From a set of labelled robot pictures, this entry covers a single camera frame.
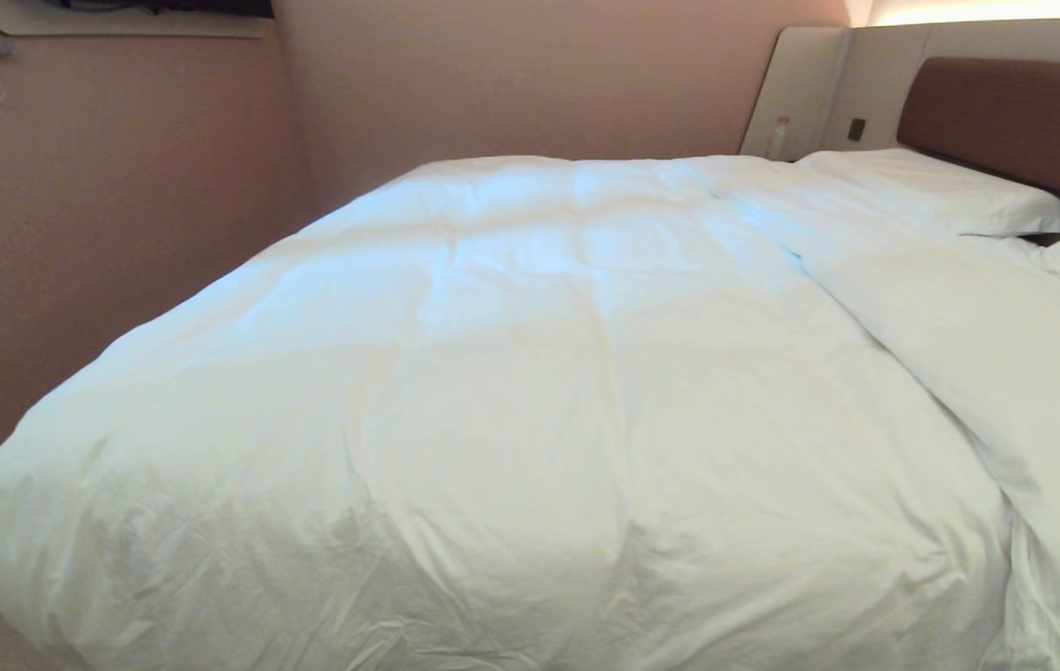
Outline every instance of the small bottle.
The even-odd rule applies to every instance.
[[[774,131],[770,136],[770,147],[765,148],[765,158],[778,161],[782,158],[782,149],[785,147],[785,131],[791,126],[791,118],[778,120]]]

